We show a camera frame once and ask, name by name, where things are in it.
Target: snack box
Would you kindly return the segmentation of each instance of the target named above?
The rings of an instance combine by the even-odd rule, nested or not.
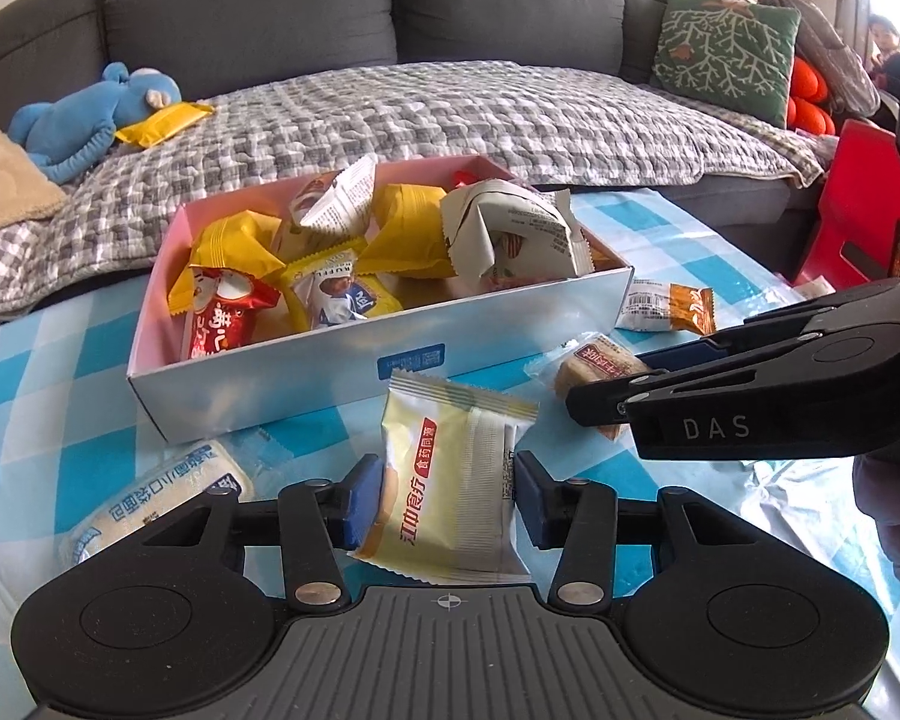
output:
[[[458,170],[512,177],[484,157],[440,157],[381,163],[376,184],[450,190]],[[311,177],[217,194],[173,217],[146,287],[127,367],[130,386],[167,442],[207,439],[378,395],[395,368],[454,376],[548,351],[616,322],[634,271],[588,236],[610,269],[487,295],[468,292],[458,279],[413,283],[391,277],[388,286],[405,306],[397,314],[180,361],[184,317],[170,316],[167,293],[186,266],[194,236],[243,210],[281,215]],[[424,305],[435,299],[443,302]]]

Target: gray sofa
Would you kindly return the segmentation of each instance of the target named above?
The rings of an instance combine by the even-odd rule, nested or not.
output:
[[[0,125],[110,60],[196,100],[356,65],[508,59],[646,83],[666,0],[19,0],[0,12]],[[658,188],[771,269],[792,271],[816,196],[708,176]]]

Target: stuffed animal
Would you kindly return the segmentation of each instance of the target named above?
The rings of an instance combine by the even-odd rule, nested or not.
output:
[[[143,122],[156,110],[180,102],[170,76],[112,62],[103,80],[56,103],[31,103],[13,115],[7,136],[24,148],[36,167],[64,184],[103,159],[114,133]]]
[[[826,81],[809,62],[797,57],[790,76],[790,99],[787,100],[787,127],[802,129],[813,135],[836,135],[830,114],[820,108],[830,95]]]

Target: green pillow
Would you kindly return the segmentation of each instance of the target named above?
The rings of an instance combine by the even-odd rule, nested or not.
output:
[[[653,72],[668,92],[786,127],[799,10],[669,0]]]

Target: metal screw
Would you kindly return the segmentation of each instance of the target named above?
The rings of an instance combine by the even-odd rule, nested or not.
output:
[[[331,581],[308,581],[296,589],[296,600],[310,607],[324,607],[340,600],[343,591]]]
[[[557,591],[557,598],[575,607],[591,607],[604,600],[604,591],[592,581],[569,581]]]

